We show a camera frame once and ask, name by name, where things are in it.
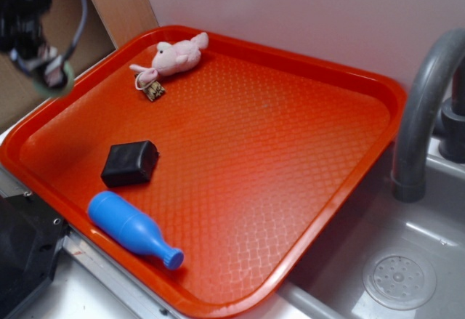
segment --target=pink plush toy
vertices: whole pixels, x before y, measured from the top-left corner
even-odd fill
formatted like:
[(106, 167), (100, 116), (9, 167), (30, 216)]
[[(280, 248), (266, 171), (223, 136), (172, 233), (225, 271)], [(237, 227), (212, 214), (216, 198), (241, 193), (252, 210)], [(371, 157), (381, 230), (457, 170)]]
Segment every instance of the pink plush toy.
[(130, 65), (134, 72), (140, 73), (137, 77), (144, 85), (158, 79), (159, 76), (170, 76), (194, 68), (201, 60), (201, 49), (209, 45), (209, 36), (202, 32), (189, 41), (179, 41), (170, 44), (162, 41), (157, 44), (157, 53), (152, 60), (152, 67)]

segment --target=faucet spout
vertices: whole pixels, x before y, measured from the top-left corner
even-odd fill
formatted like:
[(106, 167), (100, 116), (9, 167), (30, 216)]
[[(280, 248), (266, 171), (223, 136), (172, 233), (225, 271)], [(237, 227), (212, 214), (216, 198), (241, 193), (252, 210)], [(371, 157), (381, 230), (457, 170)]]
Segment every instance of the faucet spout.
[(451, 80), (452, 98), (446, 100), (442, 107), (442, 120), (448, 135), (441, 142), (440, 152), (447, 159), (465, 161), (464, 58), (465, 29), (448, 31), (429, 50), (413, 81), (392, 163), (392, 193), (399, 201), (418, 201), (425, 195), (429, 141), (434, 120)]

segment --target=drain cover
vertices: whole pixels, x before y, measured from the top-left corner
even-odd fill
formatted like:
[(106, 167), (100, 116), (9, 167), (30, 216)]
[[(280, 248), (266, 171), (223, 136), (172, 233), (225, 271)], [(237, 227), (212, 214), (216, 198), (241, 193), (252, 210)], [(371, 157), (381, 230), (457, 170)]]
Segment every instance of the drain cover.
[(436, 274), (420, 254), (408, 249), (384, 249), (363, 268), (363, 285), (378, 303), (393, 310), (412, 310), (431, 299)]

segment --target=red tray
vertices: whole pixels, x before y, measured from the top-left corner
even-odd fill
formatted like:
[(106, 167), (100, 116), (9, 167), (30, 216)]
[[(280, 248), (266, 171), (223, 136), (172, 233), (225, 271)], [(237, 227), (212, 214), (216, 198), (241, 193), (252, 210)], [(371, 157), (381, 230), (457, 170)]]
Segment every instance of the red tray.
[[(165, 78), (151, 103), (129, 65), (198, 32), (137, 37), (16, 126), (0, 160), (174, 308), (218, 318), (286, 277), (392, 141), (405, 93), (383, 76), (210, 33), (201, 63)], [(142, 140), (161, 154), (150, 183), (113, 191), (184, 251), (174, 272), (125, 251), (86, 215), (107, 189), (110, 146)]]

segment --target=blue plastic bottle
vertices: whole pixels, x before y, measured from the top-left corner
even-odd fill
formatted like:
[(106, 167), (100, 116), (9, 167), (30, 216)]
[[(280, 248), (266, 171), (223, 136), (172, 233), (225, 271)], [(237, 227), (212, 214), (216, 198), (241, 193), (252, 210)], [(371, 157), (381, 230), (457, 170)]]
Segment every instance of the blue plastic bottle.
[(157, 224), (121, 196), (101, 192), (90, 201), (87, 213), (98, 227), (131, 252), (155, 255), (170, 270), (182, 264), (182, 251), (170, 247), (163, 240)]

